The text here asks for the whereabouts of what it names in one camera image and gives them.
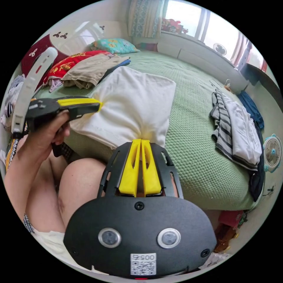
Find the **striped shirt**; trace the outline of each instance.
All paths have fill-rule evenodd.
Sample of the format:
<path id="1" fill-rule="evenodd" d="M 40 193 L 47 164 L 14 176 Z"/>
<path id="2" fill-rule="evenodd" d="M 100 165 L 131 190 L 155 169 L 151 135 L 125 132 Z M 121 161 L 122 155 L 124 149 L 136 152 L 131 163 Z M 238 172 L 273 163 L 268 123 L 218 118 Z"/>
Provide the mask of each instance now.
<path id="1" fill-rule="evenodd" d="M 234 163 L 251 171 L 257 171 L 257 164 L 251 164 L 243 158 L 233 155 L 233 140 L 229 113 L 218 90 L 212 93 L 213 109 L 210 116 L 215 120 L 215 130 L 212 138 L 216 142 L 215 148 Z"/>

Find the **qr code sticker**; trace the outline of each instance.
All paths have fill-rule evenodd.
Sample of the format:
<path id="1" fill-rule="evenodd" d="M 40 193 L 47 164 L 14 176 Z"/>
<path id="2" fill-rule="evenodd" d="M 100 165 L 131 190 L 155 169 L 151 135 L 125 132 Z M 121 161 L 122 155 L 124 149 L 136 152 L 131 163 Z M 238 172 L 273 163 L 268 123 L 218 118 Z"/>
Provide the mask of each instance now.
<path id="1" fill-rule="evenodd" d="M 156 275 L 156 254 L 131 254 L 131 275 Z"/>

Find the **yellow plastic piece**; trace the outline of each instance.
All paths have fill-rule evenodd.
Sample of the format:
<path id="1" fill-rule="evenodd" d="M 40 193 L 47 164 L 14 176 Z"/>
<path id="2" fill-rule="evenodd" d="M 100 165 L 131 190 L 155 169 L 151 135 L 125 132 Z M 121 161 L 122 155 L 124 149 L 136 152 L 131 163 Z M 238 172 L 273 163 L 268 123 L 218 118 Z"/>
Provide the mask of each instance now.
<path id="1" fill-rule="evenodd" d="M 150 142 L 148 140 L 141 140 L 142 152 L 142 174 L 144 181 L 144 196 L 159 194 L 161 192 L 161 185 L 153 159 Z"/>
<path id="2" fill-rule="evenodd" d="M 119 186 L 121 194 L 133 195 L 136 197 L 138 189 L 140 150 L 141 139 L 134 139 Z"/>
<path id="3" fill-rule="evenodd" d="M 60 106 L 72 106 L 76 104 L 91 104 L 91 103 L 99 103 L 99 110 L 102 107 L 102 103 L 94 98 L 66 98 L 66 99 L 58 99 L 57 102 Z"/>

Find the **beige clothing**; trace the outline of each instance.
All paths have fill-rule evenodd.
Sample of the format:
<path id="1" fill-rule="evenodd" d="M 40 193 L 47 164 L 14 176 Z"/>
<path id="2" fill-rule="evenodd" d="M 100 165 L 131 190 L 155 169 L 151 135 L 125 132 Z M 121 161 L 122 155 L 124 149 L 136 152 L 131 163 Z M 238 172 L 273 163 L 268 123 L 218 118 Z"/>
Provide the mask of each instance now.
<path id="1" fill-rule="evenodd" d="M 62 78 L 64 86 L 74 86 L 78 88 L 90 88 L 97 85 L 106 71 L 113 68 L 130 57 L 120 57 L 116 54 L 98 54 L 76 64 Z"/>

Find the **teal floral pillow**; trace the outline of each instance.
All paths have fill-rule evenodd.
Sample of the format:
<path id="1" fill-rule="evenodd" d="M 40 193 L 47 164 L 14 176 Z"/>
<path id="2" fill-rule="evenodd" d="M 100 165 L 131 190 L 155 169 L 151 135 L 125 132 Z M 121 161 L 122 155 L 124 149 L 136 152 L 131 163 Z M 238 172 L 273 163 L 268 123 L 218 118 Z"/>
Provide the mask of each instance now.
<path id="1" fill-rule="evenodd" d="M 127 54 L 140 52 L 133 44 L 122 38 L 100 39 L 93 42 L 92 45 L 92 49 L 99 49 L 110 53 Z"/>

